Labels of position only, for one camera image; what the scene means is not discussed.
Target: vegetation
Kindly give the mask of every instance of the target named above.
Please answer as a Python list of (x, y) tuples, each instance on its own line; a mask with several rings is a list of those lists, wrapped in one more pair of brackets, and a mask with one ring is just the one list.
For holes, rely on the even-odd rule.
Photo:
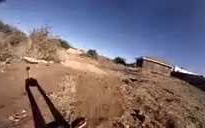
[(121, 57), (115, 57), (113, 62), (116, 64), (126, 65), (125, 59)]
[(37, 59), (58, 61), (57, 48), (60, 42), (51, 35), (49, 27), (32, 29), (30, 39), (26, 54)]
[(65, 48), (65, 49), (72, 48), (72, 46), (66, 40), (63, 40), (61, 38), (59, 38), (57, 40), (59, 41), (59, 44), (62, 48)]
[(2, 21), (0, 21), (0, 32), (15, 33), (15, 32), (20, 32), (20, 31), (16, 29), (15, 27), (12, 27), (11, 25), (5, 24)]
[(90, 57), (90, 58), (92, 58), (92, 59), (95, 59), (95, 60), (98, 59), (98, 53), (97, 53), (96, 50), (89, 49), (89, 50), (87, 51), (87, 56)]

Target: blue sky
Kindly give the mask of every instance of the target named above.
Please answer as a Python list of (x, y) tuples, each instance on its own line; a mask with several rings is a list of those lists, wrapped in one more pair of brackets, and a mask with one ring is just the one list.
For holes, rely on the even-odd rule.
[(205, 0), (7, 0), (0, 19), (25, 32), (48, 25), (111, 58), (157, 56), (205, 74)]

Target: dirt trail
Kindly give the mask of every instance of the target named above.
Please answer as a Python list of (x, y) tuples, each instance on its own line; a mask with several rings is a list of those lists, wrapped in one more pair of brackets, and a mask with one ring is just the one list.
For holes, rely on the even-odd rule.
[(112, 127), (110, 119), (119, 117), (122, 108), (115, 94), (115, 80), (111, 77), (95, 77), (91, 74), (80, 76), (77, 81), (78, 101), (82, 104), (76, 106), (80, 115), (86, 115), (91, 120), (90, 127)]

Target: small building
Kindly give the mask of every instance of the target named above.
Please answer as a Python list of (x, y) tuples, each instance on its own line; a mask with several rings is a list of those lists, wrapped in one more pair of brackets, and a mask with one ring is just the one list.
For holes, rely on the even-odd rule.
[(156, 57), (140, 57), (136, 58), (136, 67), (142, 67), (144, 69), (171, 74), (173, 66), (169, 63), (158, 59)]

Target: dirt path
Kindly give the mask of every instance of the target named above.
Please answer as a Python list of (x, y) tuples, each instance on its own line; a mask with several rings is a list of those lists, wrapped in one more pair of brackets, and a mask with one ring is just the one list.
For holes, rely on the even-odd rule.
[(112, 127), (111, 119), (122, 114), (115, 94), (116, 79), (106, 76), (95, 77), (92, 74), (80, 76), (77, 81), (78, 101), (82, 104), (76, 107), (80, 115), (91, 120), (90, 127)]
[[(14, 113), (19, 113), (23, 110), (27, 111), (27, 119), (24, 123), (29, 125), (24, 127), (31, 128), (33, 126), (32, 113), (29, 105), (29, 100), (24, 95), (24, 83), (26, 78), (25, 67), (30, 66), (30, 75), (37, 78), (39, 84), (47, 94), (56, 92), (57, 84), (61, 81), (65, 68), (61, 64), (45, 65), (28, 65), (23, 62), (15, 62), (7, 65), (3, 73), (0, 73), (0, 126), (12, 127), (8, 120)], [(41, 106), (44, 115), (50, 119), (50, 114), (47, 105), (42, 100), (39, 91), (35, 88), (31, 89), (34, 97)]]

